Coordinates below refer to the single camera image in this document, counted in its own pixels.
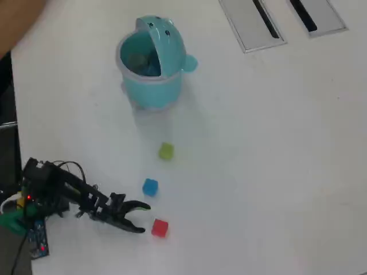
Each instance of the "wire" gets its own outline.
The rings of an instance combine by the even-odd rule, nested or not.
[[[18,261],[19,261],[19,257],[21,255],[21,252],[22,252],[22,248],[24,246],[24,243],[25,243],[25,240],[27,239],[27,236],[28,236],[28,231],[26,232],[26,234],[24,235],[23,239],[22,239],[22,242],[21,244],[19,245],[19,248],[18,248],[18,253],[17,253],[17,256],[15,257],[15,260],[14,260],[14,263],[13,263],[13,267],[11,269],[11,275],[14,275],[14,272],[15,272],[15,269],[17,268],[17,265],[18,265]]]
[[[55,160],[54,162],[51,162],[51,163],[56,163],[56,162],[63,162],[63,161],[62,160]]]
[[[78,164],[78,162],[61,162],[60,164],[58,164],[57,166],[58,167],[61,167],[61,166],[63,166],[63,165],[68,165],[68,163],[72,163],[72,164],[75,164],[75,165],[77,165],[78,166],[78,168],[79,168],[79,170],[80,170],[80,173],[81,173],[81,176],[83,177],[83,183],[86,183],[87,181],[86,181],[86,179],[85,179],[85,173],[84,173],[84,171],[83,171],[83,168],[81,167],[81,165],[80,164]]]
[[[22,198],[22,193],[19,192],[19,193],[16,193],[10,197],[8,197],[5,201],[3,201],[0,205],[0,213],[3,214],[4,213],[4,206],[5,204],[7,204],[8,202],[11,202],[11,201],[17,201],[18,199]]]

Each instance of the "teal container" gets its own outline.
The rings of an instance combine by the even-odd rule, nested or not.
[[[182,72],[192,72],[197,60],[186,54],[184,42],[169,19],[145,16],[117,49],[123,89],[144,109],[164,109],[177,101]]]

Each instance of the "metal slot cover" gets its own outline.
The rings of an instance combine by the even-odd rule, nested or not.
[[[243,52],[285,44],[262,0],[219,0]]]
[[[346,30],[329,0],[288,0],[310,37]]]

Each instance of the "cable slot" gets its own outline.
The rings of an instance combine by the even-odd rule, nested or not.
[[[273,24],[271,23],[267,13],[265,12],[263,6],[260,3],[260,0],[253,0],[253,3],[255,4],[258,12],[260,13],[261,18],[263,19],[266,27],[268,28],[271,36],[273,36],[273,38],[279,38],[279,35],[276,32],[276,30],[274,29]]]
[[[302,20],[303,24],[306,26],[309,32],[314,32],[317,30],[317,26],[307,10],[304,8],[304,5],[300,0],[290,0],[293,8],[298,13],[298,16]]]

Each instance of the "cup lid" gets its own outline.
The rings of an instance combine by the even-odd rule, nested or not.
[[[136,20],[136,29],[149,32],[157,51],[162,77],[170,77],[185,69],[184,41],[171,20],[152,15],[144,16]]]

